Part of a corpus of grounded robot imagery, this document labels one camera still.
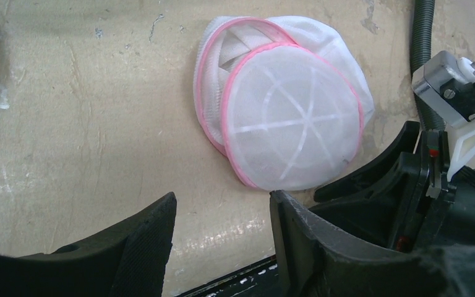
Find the black plastic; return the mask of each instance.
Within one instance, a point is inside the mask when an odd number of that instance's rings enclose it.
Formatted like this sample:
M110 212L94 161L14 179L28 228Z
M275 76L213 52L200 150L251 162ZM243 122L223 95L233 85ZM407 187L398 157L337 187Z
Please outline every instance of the black plastic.
M282 296L475 296L475 247L395 252L339 229L285 191L271 193L270 215Z
M436 245L475 245L475 188L457 182L455 202L436 237Z
M178 297L279 297L278 265L272 256L217 278Z
M454 92L454 96L443 99L467 122L470 122L471 116L475 114L475 83L462 84L451 79L440 88L442 97L446 90Z
M161 296L176 198L53 254L0 256L0 296Z
M316 191L310 210L365 241L398 251L429 246L454 201L447 133L407 122L378 158Z

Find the gray metal part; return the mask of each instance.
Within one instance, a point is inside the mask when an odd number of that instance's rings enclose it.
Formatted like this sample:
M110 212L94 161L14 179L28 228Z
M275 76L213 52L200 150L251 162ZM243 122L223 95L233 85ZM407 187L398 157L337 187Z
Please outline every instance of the gray metal part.
M440 88L451 79L467 84L458 68L458 61L447 51L441 51L413 74L413 90L447 124L461 127L467 123L441 96Z
M442 174L438 162L434 163L434 170L432 172L433 174L430 176L430 186L427 188L425 196L436 199L442 191Z

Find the scuffed floor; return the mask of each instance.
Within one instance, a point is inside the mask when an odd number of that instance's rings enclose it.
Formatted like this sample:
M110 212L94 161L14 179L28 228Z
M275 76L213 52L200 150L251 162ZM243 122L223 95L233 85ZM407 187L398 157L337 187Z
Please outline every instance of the scuffed floor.
M53 252L174 191L163 296L274 254L268 193L238 181L195 117L202 32L218 15L335 27L376 105L352 171L416 117L410 2L0 0L0 253ZM433 52L475 59L475 0L436 5Z

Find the black hose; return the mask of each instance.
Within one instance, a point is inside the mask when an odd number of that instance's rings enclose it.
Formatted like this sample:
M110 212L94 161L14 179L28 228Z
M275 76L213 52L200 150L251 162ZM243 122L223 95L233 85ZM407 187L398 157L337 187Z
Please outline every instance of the black hose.
M435 0L414 2L413 39L411 42L411 75L430 60L430 39ZM443 119L418 96L414 95L423 130L445 130Z

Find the white fabric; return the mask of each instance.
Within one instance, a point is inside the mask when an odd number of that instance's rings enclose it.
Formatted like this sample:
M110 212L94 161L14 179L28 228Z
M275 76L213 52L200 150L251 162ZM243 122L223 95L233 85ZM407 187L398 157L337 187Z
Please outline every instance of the white fabric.
M374 113L360 67L338 32L316 20L267 19L283 34L248 20L226 28L241 18L218 17L203 34L194 74L200 123L249 186L326 183L354 158Z
M349 85L312 53L291 46L244 65L233 83L227 122L227 152L267 190L308 189L334 178L354 158L359 141L358 103Z
M374 114L374 101L365 75L340 34L308 17L269 17L267 20L285 29L299 45L326 59L345 76L359 95L366 125Z

